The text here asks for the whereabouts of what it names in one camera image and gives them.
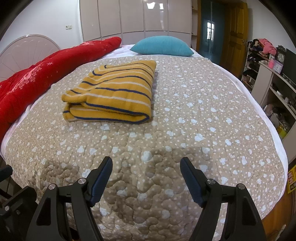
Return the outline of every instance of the wooden door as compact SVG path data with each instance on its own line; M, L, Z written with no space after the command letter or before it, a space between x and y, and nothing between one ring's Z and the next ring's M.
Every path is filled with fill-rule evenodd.
M244 2L227 4L220 66L236 77L242 74L248 38L248 6Z

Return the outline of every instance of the yellow poster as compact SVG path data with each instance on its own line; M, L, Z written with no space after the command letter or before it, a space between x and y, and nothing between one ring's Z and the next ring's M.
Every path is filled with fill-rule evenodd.
M296 166L288 172L287 190L288 193L296 189Z

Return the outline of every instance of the black screen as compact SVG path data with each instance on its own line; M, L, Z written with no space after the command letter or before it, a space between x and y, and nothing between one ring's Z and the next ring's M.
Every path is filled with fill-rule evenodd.
M283 72L294 84L296 84L296 54L287 49Z

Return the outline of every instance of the blue rubber pad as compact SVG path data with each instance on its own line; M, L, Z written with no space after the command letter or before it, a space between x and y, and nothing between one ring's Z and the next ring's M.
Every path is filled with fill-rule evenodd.
M204 200L202 198L201 187L198 184L198 181L196 180L195 176L193 175L192 170L189 168L188 164L184 159L181 159L180 161L180 170L193 201L197 203L199 206L203 206Z
M94 206L97 202L100 201L109 177L112 173L113 163L112 160L109 159L105 166L103 167L100 175L98 176L97 180L95 181L94 185L91 189L91 200L90 203Z

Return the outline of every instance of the white cabinet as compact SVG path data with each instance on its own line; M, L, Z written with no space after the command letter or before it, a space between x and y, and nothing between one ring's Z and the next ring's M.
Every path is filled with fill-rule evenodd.
M101 36L121 33L119 0L98 0Z
M122 34L122 43L124 45L136 44L142 39L144 39L144 32L131 32Z
M191 34L191 0L168 0L168 30Z
M123 33L144 31L142 0L120 0L120 15Z
M145 38L153 37L153 36L167 36L167 31L146 31Z
M167 0L144 1L146 31L168 30L168 2Z
M80 19L84 41L101 37L97 1L83 0L83 4L80 4Z

